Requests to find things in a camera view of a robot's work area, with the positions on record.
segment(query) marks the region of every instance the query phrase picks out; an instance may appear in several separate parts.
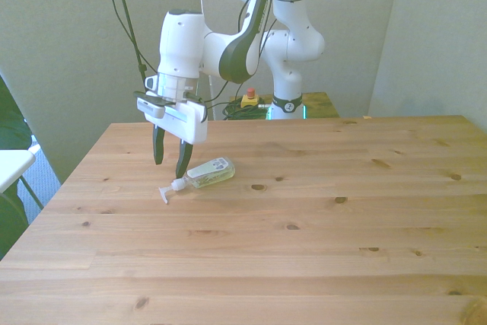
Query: yellow base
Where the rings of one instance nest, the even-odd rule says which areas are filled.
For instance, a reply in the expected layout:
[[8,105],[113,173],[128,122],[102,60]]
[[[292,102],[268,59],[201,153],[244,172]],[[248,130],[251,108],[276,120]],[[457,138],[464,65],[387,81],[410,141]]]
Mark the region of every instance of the yellow base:
[[256,106],[259,104],[259,96],[256,96],[250,99],[246,94],[243,95],[242,101],[240,102],[240,108],[244,108],[246,106]]

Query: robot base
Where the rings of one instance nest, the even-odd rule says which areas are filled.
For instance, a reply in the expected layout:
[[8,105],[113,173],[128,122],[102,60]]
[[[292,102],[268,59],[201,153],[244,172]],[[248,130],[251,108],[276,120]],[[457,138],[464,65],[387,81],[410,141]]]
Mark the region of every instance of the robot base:
[[306,119],[306,106],[301,104],[294,112],[287,113],[272,103],[267,111],[266,119]]

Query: pump dispenser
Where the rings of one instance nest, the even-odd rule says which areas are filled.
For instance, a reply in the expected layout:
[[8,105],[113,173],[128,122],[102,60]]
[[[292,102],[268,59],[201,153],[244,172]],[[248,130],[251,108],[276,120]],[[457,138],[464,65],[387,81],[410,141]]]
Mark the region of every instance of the pump dispenser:
[[183,190],[190,183],[195,188],[209,186],[210,184],[232,178],[234,174],[235,166],[230,159],[218,158],[188,170],[182,178],[175,179],[170,186],[159,188],[159,191],[161,192],[162,199],[168,204],[166,193],[171,190]]

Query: bottle label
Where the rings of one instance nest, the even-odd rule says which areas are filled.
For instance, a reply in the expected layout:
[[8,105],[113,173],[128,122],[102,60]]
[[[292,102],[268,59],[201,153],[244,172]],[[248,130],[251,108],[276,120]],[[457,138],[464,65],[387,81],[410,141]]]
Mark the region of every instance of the bottle label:
[[202,175],[215,173],[217,171],[224,170],[228,166],[228,162],[223,158],[218,158],[209,161],[208,163],[204,163],[198,167],[195,167],[191,170],[188,170],[188,177],[190,178],[197,178],[201,177]]

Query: gray wall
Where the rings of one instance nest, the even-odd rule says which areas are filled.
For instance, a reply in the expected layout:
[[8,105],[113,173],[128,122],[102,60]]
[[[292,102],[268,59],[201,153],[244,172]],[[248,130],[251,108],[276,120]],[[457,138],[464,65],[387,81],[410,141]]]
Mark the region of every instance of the gray wall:
[[370,114],[461,114],[487,132],[487,0],[395,0]]
[[[365,115],[392,4],[393,0],[308,0],[310,20],[324,35],[326,51],[319,61],[295,64],[303,75],[304,91],[328,93],[340,116]],[[213,31],[236,33],[242,2],[202,0],[202,5],[206,23]],[[216,95],[224,82],[220,78],[210,79]],[[243,90],[249,86],[259,94],[272,93],[272,75],[264,61]],[[218,101],[228,101],[236,89],[236,85],[231,85]],[[221,118],[221,114],[217,112],[216,118]]]
[[[201,4],[127,2],[155,68],[166,12]],[[132,96],[142,90],[135,53],[110,0],[0,0],[0,55],[0,72],[61,181],[110,123],[144,120]]]

